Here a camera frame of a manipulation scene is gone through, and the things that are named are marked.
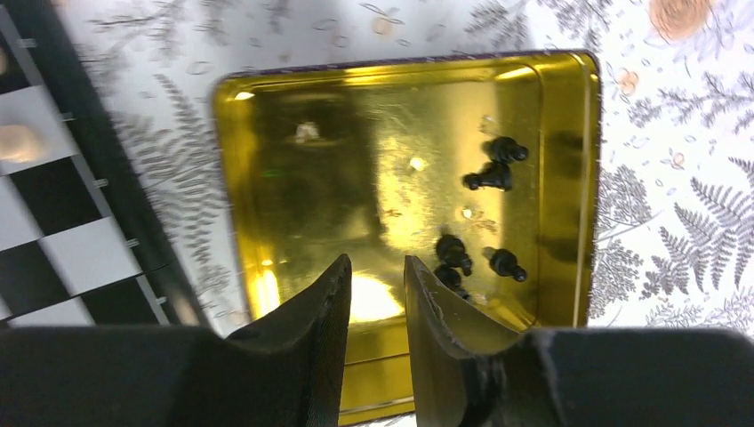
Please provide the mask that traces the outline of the gold tin of black pieces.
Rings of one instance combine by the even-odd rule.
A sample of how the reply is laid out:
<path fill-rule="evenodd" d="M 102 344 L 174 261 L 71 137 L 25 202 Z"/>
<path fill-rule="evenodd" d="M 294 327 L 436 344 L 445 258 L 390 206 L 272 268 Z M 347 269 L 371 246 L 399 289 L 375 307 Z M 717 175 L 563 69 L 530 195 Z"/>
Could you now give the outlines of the gold tin of black pieces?
<path fill-rule="evenodd" d="M 587 321 L 600 119 L 584 50 L 455 54 L 278 68 L 222 78 L 214 123 L 252 319 L 352 265 L 338 423 L 413 410 L 404 260 L 430 270 L 443 234 L 473 261 L 468 301 L 514 332 Z M 461 178 L 513 138 L 513 189 Z M 489 267 L 496 249 L 527 272 Z"/>

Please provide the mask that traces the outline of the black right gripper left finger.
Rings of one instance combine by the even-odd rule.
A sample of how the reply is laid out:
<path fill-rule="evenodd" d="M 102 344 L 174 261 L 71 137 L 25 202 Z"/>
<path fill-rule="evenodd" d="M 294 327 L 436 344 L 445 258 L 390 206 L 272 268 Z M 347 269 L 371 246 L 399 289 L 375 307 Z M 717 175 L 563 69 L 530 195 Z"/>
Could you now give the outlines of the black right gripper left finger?
<path fill-rule="evenodd" d="M 4 426 L 334 426 L 352 265 L 227 337 L 198 326 L 1 334 Z"/>

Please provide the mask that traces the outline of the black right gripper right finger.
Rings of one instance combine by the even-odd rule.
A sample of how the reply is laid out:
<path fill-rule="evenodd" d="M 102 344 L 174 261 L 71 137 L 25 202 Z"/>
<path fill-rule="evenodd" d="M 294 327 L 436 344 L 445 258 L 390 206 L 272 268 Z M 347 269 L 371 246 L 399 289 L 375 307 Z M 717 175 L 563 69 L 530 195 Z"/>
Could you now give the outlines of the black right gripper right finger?
<path fill-rule="evenodd" d="M 420 426 L 750 426 L 753 343 L 714 328 L 516 333 L 405 258 Z"/>

